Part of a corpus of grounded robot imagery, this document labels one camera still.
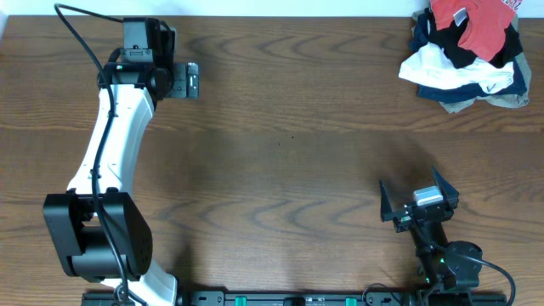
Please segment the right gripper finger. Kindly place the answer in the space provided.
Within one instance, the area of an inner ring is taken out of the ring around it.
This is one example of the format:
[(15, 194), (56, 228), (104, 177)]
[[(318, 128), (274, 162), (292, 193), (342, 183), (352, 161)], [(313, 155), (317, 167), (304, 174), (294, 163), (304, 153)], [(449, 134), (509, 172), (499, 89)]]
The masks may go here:
[(385, 185), (382, 180), (379, 181), (379, 185), (381, 193), (380, 218), (383, 222), (388, 222), (394, 218), (394, 213), (392, 211), (391, 203), (388, 197), (388, 192), (386, 191)]
[(435, 185), (442, 195), (441, 203), (445, 204), (448, 210), (455, 210), (458, 207), (460, 193), (439, 173), (435, 166), (431, 167)]

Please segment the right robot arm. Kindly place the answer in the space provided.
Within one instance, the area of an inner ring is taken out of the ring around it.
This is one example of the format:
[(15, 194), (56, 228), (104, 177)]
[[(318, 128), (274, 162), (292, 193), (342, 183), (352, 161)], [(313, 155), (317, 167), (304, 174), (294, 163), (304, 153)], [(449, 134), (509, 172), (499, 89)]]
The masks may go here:
[(479, 286), (482, 249), (468, 241), (449, 241), (443, 223), (454, 216), (459, 192), (433, 168), (434, 184), (413, 192), (413, 200), (399, 211), (385, 184), (380, 184), (383, 222), (398, 233), (408, 232), (420, 261), (419, 272), (428, 287), (392, 297), (398, 305), (474, 305), (471, 291)]

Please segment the red t-shirt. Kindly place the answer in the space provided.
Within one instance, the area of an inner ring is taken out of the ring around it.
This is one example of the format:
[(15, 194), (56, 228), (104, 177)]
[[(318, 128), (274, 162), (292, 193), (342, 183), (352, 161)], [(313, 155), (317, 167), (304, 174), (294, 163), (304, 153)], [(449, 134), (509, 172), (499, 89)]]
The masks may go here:
[(454, 15), (466, 9), (467, 28), (457, 45), (490, 61), (502, 49), (505, 30), (522, 3), (522, 0), (430, 0), (430, 8), (438, 31), (449, 27)]

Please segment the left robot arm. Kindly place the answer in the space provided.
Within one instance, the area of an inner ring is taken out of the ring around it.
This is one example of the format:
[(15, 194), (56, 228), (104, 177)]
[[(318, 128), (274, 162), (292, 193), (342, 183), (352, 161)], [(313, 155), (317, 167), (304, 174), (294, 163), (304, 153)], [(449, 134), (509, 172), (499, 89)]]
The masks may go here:
[(123, 45), (99, 67), (99, 112), (82, 163), (43, 217), (70, 277), (112, 288), (97, 305), (174, 305), (178, 282), (153, 258), (149, 225), (133, 201), (139, 149), (157, 104), (195, 99), (199, 66), (174, 61), (177, 32), (163, 20), (124, 18)]

